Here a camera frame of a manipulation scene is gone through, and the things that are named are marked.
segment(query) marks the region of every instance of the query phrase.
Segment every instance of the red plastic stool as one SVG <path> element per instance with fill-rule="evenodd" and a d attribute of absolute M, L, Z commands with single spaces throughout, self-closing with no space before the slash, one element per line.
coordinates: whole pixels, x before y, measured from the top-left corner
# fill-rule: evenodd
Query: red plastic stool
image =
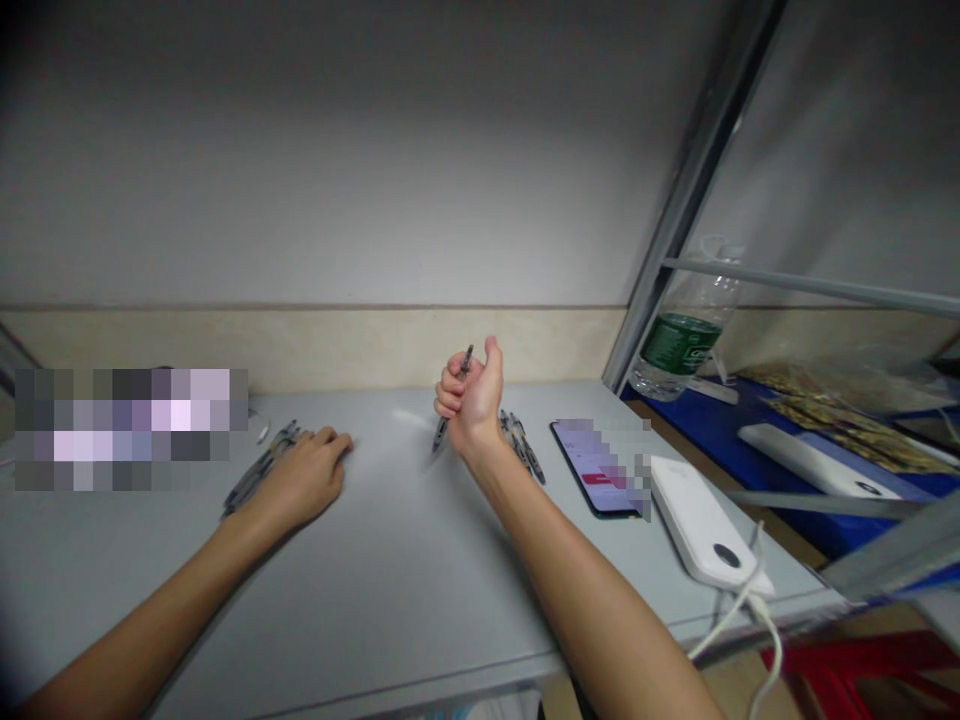
<path fill-rule="evenodd" d="M 764 650 L 760 657 L 769 669 L 773 650 Z M 929 630 L 801 645 L 787 648 L 783 656 L 783 674 L 799 675 L 809 683 L 827 720 L 871 720 L 854 681 L 878 676 L 902 680 L 950 708 L 930 717 L 960 717 L 960 694 L 919 675 L 955 667 L 960 667 L 960 658 Z"/>

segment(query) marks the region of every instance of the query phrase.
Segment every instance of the floor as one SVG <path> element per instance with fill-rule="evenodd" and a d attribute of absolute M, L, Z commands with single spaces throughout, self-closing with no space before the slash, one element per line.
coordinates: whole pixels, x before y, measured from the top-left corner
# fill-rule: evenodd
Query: floor
<path fill-rule="evenodd" d="M 644 403 L 635 401 L 627 405 L 642 418 L 651 422 L 653 429 L 670 442 L 701 474 L 723 490 L 741 489 L 740 485 L 718 468 L 702 452 L 697 450 L 683 435 L 654 413 Z M 804 540 L 775 513 L 765 508 L 744 508 L 754 520 L 763 520 L 765 529 L 785 550 L 800 562 L 817 568 L 826 562 L 826 557 Z M 869 637 L 883 633 L 924 629 L 923 618 L 906 603 L 898 603 L 871 610 L 856 617 L 834 623 L 818 633 L 816 639 L 840 640 Z M 746 718 L 750 700 L 755 689 L 766 677 L 766 669 L 757 652 L 744 652 L 719 665 L 708 668 L 703 676 L 710 686 L 717 703 L 728 718 Z M 954 686 L 951 678 L 946 684 Z M 923 717 L 925 703 L 893 682 L 871 682 L 861 688 L 864 701 L 878 720 L 898 718 L 910 720 Z M 758 714 L 760 718 L 777 720 L 803 720 L 822 717 L 809 691 L 801 684 L 792 690 L 782 678 L 766 696 Z"/>

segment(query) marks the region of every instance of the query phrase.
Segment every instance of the white cable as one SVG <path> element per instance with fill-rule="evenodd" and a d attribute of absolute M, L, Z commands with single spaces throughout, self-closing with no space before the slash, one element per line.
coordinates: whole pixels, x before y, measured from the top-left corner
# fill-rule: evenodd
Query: white cable
<path fill-rule="evenodd" d="M 753 582 L 756 580 L 760 573 L 763 572 L 764 567 L 764 558 L 763 558 L 763 520 L 757 523 L 757 540 L 756 540 L 756 550 L 757 550 L 757 565 L 753 568 L 753 572 L 750 573 L 750 576 L 744 581 L 743 585 L 740 588 L 740 592 L 737 595 L 737 599 L 733 601 L 733 605 L 730 606 L 730 609 L 727 610 L 726 614 L 720 618 L 720 622 L 713 626 L 713 629 L 707 633 L 706 637 L 701 640 L 697 646 L 687 653 L 687 657 L 691 660 L 696 660 L 699 657 L 700 653 L 706 650 L 710 644 L 717 639 L 717 636 L 720 635 L 724 630 L 727 629 L 727 625 L 733 620 L 734 616 L 737 614 L 737 611 L 743 606 L 744 601 L 747 599 L 747 596 L 750 594 L 750 589 L 753 587 Z"/>
<path fill-rule="evenodd" d="M 767 626 L 770 637 L 773 638 L 773 665 L 770 666 L 770 674 L 767 675 L 767 679 L 754 693 L 753 700 L 750 701 L 750 711 L 747 713 L 747 720 L 755 720 L 757 712 L 760 710 L 760 703 L 763 702 L 763 698 L 770 692 L 774 683 L 777 682 L 777 678 L 780 677 L 780 669 L 783 667 L 783 641 L 780 639 L 780 631 L 777 630 L 776 623 L 770 617 L 770 610 L 763 598 L 759 595 L 749 595 L 747 602 L 750 604 L 753 614 Z"/>

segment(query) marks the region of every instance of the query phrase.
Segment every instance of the black pen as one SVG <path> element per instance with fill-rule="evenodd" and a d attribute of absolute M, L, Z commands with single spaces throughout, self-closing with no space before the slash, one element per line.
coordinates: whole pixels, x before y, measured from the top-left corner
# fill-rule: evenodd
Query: black pen
<path fill-rule="evenodd" d="M 520 428 L 520 442 L 523 443 L 523 454 L 526 455 L 527 463 L 530 466 L 530 471 L 534 474 L 541 485 L 546 485 L 547 479 L 543 475 L 543 470 L 540 468 L 540 462 L 537 460 L 537 456 L 533 452 L 533 448 L 530 447 L 530 443 L 527 442 L 527 431 L 524 430 L 523 423 L 520 422 L 519 418 L 517 418 L 517 416 L 513 413 L 510 413 L 510 420 L 514 427 Z"/>
<path fill-rule="evenodd" d="M 457 375 L 457 380 L 461 382 L 467 377 L 467 371 L 470 369 L 470 357 L 473 355 L 473 345 L 467 348 L 467 354 L 463 356 L 463 360 L 460 361 L 460 374 Z M 443 442 L 443 436 L 447 433 L 447 419 L 442 417 L 440 422 L 437 423 L 437 432 L 433 436 L 433 450 L 431 452 L 436 452 L 437 448 L 440 447 L 440 443 Z"/>

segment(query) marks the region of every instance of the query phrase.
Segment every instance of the smartphone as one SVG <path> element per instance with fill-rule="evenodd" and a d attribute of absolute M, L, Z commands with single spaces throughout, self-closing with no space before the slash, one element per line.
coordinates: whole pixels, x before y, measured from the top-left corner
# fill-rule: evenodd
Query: smartphone
<path fill-rule="evenodd" d="M 640 513 L 627 500 L 625 488 L 618 488 L 600 469 L 606 456 L 601 452 L 593 431 L 579 424 L 557 420 L 550 423 L 567 465 L 576 478 L 583 499 L 598 518 L 636 517 Z"/>

